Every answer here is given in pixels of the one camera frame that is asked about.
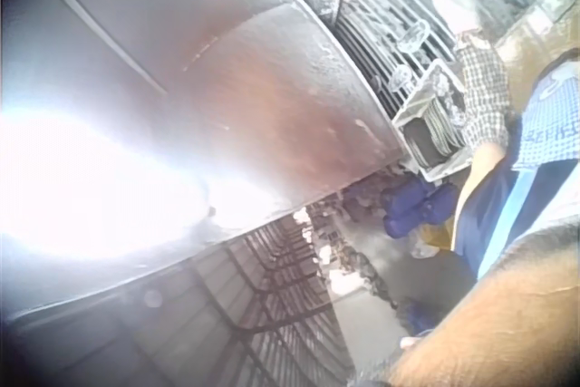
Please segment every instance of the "person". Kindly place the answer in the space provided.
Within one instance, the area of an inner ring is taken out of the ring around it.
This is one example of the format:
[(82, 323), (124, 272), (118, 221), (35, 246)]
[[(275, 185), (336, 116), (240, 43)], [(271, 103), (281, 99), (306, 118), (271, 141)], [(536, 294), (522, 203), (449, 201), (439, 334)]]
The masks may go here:
[(433, 0), (457, 36), (473, 150), (452, 249), (478, 277), (465, 298), (374, 379), (391, 386), (562, 385), (578, 376), (580, 151), (578, 50), (512, 109), (508, 75), (474, 0)]

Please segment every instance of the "concrete floor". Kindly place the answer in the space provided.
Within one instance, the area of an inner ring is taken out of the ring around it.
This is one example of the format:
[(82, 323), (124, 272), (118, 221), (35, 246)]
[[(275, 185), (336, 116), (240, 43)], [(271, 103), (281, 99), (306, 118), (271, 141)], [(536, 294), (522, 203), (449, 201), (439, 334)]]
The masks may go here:
[[(407, 239), (388, 237), (380, 218), (366, 217), (358, 223), (337, 218), (335, 223), (344, 239), (369, 258), (395, 301), (411, 297), (450, 310), (475, 283), (453, 253), (411, 257)], [(334, 312), (357, 371), (387, 358), (407, 335), (389, 304), (366, 291), (341, 299), (334, 304)]]

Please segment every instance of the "plaid shirt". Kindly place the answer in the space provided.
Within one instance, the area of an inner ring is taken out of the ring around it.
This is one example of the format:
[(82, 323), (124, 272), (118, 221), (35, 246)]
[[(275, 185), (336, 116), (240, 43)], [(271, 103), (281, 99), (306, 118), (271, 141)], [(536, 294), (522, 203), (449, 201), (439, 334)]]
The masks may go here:
[(466, 89), (465, 142), (474, 151), (486, 142), (497, 143), (506, 149), (507, 122), (514, 111), (503, 62), (489, 41), (472, 32), (459, 35), (457, 56), (463, 65)]

